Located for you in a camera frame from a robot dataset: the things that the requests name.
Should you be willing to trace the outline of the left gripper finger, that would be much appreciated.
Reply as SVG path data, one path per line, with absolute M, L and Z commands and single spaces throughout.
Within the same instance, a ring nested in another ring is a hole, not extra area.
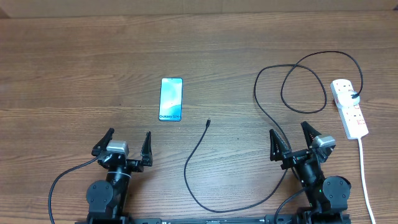
M 94 145 L 91 151 L 92 156 L 99 156 L 102 151 L 106 150 L 107 145 L 112 140 L 114 129 L 109 128 L 106 134 Z
M 153 165 L 153 156 L 152 156 L 152 149 L 151 149 L 151 132 L 146 133 L 145 141 L 142 145 L 141 150 L 141 163 L 143 166 L 152 167 Z

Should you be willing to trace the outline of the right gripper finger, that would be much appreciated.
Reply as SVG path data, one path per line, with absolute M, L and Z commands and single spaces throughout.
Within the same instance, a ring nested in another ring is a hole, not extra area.
M 274 129 L 271 129 L 269 134 L 271 142 L 270 160 L 281 161 L 284 159 L 286 154 L 291 152 L 291 150 Z
M 307 143 L 307 147 L 317 148 L 319 147 L 319 143 L 315 139 L 317 136 L 320 136 L 321 133 L 318 132 L 315 128 L 313 128 L 308 122 L 304 121 L 301 123 L 301 127 L 305 136 L 305 141 Z

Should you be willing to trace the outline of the blue Samsung Galaxy smartphone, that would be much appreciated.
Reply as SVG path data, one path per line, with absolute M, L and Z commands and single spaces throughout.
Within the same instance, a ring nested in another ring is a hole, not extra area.
M 180 121 L 182 118 L 182 78 L 163 78 L 160 88 L 159 119 Z

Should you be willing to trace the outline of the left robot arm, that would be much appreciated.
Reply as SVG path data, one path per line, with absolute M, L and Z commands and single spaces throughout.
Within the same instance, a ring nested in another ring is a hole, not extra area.
M 132 173 L 143 172 L 153 164 L 151 132 L 146 133 L 138 160 L 128 158 L 127 142 L 114 140 L 113 133 L 114 129 L 110 128 L 91 152 L 107 174 L 104 180 L 93 182 L 86 191 L 87 223 L 133 223 L 133 217 L 124 212 Z

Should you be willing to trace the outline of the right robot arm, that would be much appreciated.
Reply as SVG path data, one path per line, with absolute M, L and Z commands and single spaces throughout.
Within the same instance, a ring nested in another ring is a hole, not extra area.
M 306 121 L 301 123 L 307 148 L 291 151 L 288 145 L 273 129 L 269 131 L 271 140 L 271 161 L 281 161 L 281 169 L 296 172 L 302 190 L 290 196 L 278 207 L 273 215 L 266 215 L 266 223 L 350 223 L 348 209 L 351 183 L 342 176 L 325 177 L 321 164 L 333 152 L 335 139 L 321 134 Z M 309 206 L 300 207 L 295 214 L 281 215 L 280 211 L 289 201 L 304 193 Z

